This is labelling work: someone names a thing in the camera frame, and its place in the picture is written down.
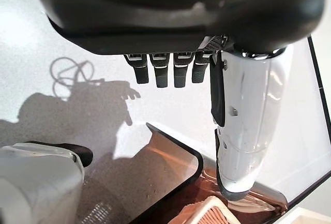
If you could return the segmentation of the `robot left hand black glove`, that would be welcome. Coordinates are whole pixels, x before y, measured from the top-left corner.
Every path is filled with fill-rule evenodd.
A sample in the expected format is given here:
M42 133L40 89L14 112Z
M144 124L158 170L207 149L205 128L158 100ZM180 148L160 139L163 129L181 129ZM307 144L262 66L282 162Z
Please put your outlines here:
M318 26L325 0L40 0L53 28L98 55L123 55L139 84L201 83L210 69L217 183L224 198L252 189L277 124L289 45Z

